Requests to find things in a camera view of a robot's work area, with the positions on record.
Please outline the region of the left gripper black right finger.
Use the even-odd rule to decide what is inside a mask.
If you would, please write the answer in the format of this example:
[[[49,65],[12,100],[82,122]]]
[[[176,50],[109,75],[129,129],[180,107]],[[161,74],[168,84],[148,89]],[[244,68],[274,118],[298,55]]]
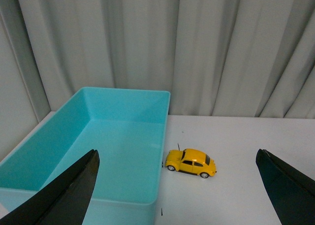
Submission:
[[[281,224],[313,225],[315,181],[265,149],[255,162]]]

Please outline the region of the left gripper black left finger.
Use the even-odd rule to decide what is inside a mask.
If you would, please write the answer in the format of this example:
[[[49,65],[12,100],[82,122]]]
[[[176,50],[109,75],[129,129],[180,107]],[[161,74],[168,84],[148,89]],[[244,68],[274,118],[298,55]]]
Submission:
[[[100,165],[90,150],[38,193],[1,218],[2,225],[81,225]]]

